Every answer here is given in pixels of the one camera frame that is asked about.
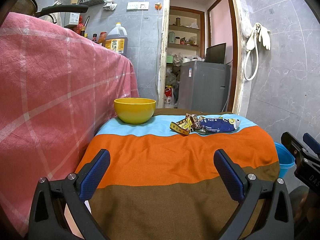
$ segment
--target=crumpled snack wrapper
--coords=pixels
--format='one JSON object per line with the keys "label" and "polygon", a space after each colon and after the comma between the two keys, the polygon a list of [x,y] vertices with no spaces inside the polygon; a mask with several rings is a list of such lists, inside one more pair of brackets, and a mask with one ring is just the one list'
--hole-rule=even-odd
{"label": "crumpled snack wrapper", "polygon": [[186,117],[179,122],[171,122],[170,128],[177,133],[189,135],[196,131],[201,134],[232,132],[238,129],[241,120],[219,118],[205,118],[196,114],[186,114]]}

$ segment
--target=orange stripe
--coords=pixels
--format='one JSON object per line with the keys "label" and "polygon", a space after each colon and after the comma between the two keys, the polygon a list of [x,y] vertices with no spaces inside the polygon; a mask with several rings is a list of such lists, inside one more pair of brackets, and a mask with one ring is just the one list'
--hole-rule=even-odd
{"label": "orange stripe", "polygon": [[272,138],[258,126],[234,134],[205,137],[198,134],[169,137],[101,134],[92,139],[76,172],[102,148],[110,152],[111,163],[99,188],[196,183],[213,179],[218,176],[213,154],[221,148],[241,167],[257,168],[278,161]]}

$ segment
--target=electrical outlet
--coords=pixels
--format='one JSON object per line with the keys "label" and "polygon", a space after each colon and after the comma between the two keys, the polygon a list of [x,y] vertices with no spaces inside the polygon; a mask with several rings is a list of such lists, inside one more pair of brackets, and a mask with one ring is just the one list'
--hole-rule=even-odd
{"label": "electrical outlet", "polygon": [[149,2],[138,3],[138,10],[148,10],[148,9],[149,9]]}
{"label": "electrical outlet", "polygon": [[139,2],[128,2],[127,10],[137,10]]}

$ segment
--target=yellow bowl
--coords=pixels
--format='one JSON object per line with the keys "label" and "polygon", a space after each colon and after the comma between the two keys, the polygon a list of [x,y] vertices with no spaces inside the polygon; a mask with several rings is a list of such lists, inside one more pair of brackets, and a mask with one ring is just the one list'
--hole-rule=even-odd
{"label": "yellow bowl", "polygon": [[129,124],[148,121],[156,109],[156,101],[148,98],[118,98],[114,103],[118,117]]}

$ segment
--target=blue bucket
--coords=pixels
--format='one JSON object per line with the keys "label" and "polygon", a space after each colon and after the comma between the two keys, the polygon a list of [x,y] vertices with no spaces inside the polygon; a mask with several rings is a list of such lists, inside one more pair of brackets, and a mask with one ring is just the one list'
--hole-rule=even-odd
{"label": "blue bucket", "polygon": [[283,178],[288,169],[294,166],[294,157],[281,143],[275,142],[275,145],[280,164],[279,178]]}

